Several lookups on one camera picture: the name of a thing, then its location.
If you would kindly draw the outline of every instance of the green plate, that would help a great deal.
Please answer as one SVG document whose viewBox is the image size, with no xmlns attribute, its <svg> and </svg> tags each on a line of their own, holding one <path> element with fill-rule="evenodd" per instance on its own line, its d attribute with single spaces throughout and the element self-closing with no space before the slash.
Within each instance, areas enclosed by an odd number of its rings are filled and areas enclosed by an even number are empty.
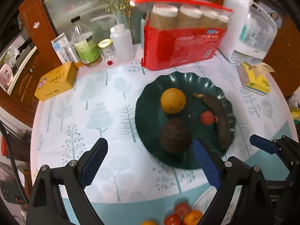
<svg viewBox="0 0 300 225">
<path fill-rule="evenodd" d="M 161 109 L 162 93 L 169 88 L 180 89 L 186 96 L 184 109 L 177 114 L 167 114 Z M 194 73 L 174 72 L 157 77 L 145 86 L 136 102 L 135 124 L 141 141 L 146 149 L 165 164 L 182 169 L 198 169 L 192 145 L 183 155 L 173 156 L 165 152 L 159 144 L 162 127 L 172 118 L 180 118 L 191 131 L 193 139 L 201 138 L 211 150 L 223 156 L 226 151 L 220 150 L 217 126 L 204 126 L 199 122 L 203 111 L 209 110 L 202 99 L 193 97 L 193 93 L 209 94 L 217 97 L 224 106 L 230 122 L 230 143 L 234 139 L 236 119 L 232 113 L 232 105 L 225 98 L 224 92 L 214 86 L 208 78 L 200 78 Z"/>
</svg>

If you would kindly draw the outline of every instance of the gold jar lid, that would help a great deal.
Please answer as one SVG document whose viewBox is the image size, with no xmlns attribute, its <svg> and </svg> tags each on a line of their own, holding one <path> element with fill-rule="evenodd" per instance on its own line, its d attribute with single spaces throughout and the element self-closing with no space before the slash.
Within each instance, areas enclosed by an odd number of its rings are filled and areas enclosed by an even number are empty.
<svg viewBox="0 0 300 225">
<path fill-rule="evenodd" d="M 101 40 L 99 43 L 98 43 L 98 47 L 99 48 L 106 48 L 108 46 L 111 46 L 113 44 L 112 40 L 111 39 L 105 39 L 105 40 Z"/>
</svg>

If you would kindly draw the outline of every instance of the plastic bottle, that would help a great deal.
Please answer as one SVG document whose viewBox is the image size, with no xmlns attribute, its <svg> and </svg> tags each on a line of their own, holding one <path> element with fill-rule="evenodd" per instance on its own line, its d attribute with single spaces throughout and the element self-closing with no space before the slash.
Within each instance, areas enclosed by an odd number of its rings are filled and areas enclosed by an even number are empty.
<svg viewBox="0 0 300 225">
<path fill-rule="evenodd" d="M 92 30 L 79 20 L 80 16 L 71 19 L 71 22 L 75 25 L 72 40 L 84 65 L 94 67 L 102 60 L 100 50 L 94 41 Z"/>
<path fill-rule="evenodd" d="M 121 61 L 130 61 L 134 57 L 134 48 L 129 29 L 124 24 L 114 26 L 115 31 L 111 33 L 112 43 L 117 58 Z"/>
</svg>

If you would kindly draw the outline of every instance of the banana stem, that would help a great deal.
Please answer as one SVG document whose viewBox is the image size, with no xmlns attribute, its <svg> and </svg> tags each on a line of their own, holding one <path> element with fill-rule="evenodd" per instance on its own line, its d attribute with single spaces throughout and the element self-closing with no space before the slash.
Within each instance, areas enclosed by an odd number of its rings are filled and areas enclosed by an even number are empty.
<svg viewBox="0 0 300 225">
<path fill-rule="evenodd" d="M 201 94 L 201 93 L 194 93 L 194 94 L 193 94 L 193 97 L 196 97 L 196 98 L 203 98 L 203 97 L 204 97 L 204 94 Z"/>
</svg>

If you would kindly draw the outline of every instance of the brown banana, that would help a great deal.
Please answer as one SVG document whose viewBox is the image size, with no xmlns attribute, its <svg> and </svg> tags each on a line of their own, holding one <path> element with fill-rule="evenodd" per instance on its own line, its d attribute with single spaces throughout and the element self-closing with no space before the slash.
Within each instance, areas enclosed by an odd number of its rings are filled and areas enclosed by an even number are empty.
<svg viewBox="0 0 300 225">
<path fill-rule="evenodd" d="M 226 150 L 230 145 L 230 123 L 221 102 L 212 95 L 194 93 L 194 97 L 201 98 L 209 110 L 217 117 L 218 140 L 221 150 Z"/>
</svg>

